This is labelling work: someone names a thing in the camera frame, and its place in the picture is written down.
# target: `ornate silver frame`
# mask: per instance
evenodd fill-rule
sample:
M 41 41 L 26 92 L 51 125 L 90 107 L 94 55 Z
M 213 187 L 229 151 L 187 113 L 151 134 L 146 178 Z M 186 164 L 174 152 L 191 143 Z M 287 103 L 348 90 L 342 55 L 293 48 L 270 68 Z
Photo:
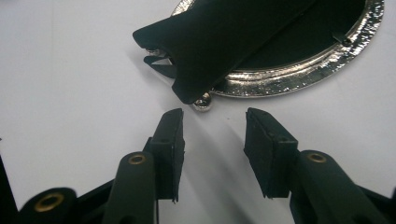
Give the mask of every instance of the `ornate silver frame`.
M 189 10 L 195 0 L 182 0 L 172 16 Z M 303 89 L 329 77 L 352 61 L 375 35 L 384 14 L 384 0 L 366 0 L 359 20 L 346 34 L 347 44 L 339 43 L 298 63 L 266 70 L 235 70 L 210 93 L 230 97 L 266 97 Z M 195 107 L 208 109 L 207 105 Z

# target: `white surface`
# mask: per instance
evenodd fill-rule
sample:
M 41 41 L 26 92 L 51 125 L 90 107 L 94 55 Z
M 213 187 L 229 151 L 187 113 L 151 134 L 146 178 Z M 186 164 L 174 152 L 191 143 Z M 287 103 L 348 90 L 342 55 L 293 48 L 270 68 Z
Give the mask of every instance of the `white surface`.
M 272 113 L 299 149 L 333 156 L 359 185 L 396 186 L 396 2 L 372 43 L 333 77 L 266 99 L 214 97 L 205 114 L 183 105 L 142 59 L 138 28 L 178 0 L 0 1 L 0 152 L 17 205 L 42 190 L 81 195 L 142 150 L 161 115 L 182 107 L 186 155 L 180 201 L 166 223 L 293 223 L 287 199 L 262 197 L 243 153 L 245 112 Z

